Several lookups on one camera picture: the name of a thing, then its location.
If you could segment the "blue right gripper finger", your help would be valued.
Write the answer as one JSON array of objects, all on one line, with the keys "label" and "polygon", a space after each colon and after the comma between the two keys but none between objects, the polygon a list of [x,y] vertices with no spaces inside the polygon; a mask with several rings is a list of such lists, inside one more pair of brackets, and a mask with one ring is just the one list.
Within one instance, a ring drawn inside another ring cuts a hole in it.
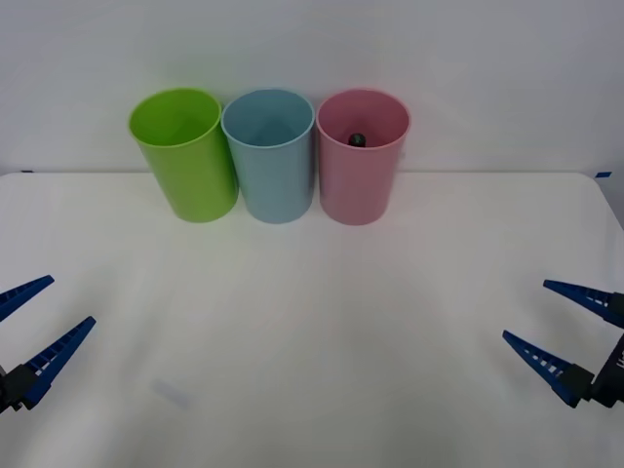
[{"label": "blue right gripper finger", "polygon": [[594,375],[580,366],[552,355],[509,331],[502,333],[508,345],[550,386],[569,407],[592,399]]},{"label": "blue right gripper finger", "polygon": [[601,317],[605,322],[623,328],[623,293],[603,292],[580,285],[545,280],[543,287],[557,293],[590,312]]}]

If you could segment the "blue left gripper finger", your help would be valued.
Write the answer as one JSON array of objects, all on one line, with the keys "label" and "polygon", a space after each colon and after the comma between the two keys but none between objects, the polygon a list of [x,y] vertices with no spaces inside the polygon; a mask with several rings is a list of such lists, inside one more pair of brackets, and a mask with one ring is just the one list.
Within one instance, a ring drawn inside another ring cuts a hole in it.
[{"label": "blue left gripper finger", "polygon": [[87,317],[53,344],[3,375],[3,410],[32,410],[97,323]]},{"label": "blue left gripper finger", "polygon": [[37,278],[28,283],[0,293],[0,321],[4,321],[36,294],[54,282],[51,275]]}]

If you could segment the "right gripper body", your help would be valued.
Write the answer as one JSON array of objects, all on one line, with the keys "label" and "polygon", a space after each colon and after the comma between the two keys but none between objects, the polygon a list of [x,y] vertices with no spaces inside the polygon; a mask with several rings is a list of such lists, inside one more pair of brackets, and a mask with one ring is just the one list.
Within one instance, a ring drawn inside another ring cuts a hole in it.
[{"label": "right gripper body", "polygon": [[592,385],[592,399],[606,408],[623,402],[623,348],[624,335],[618,340]]}]

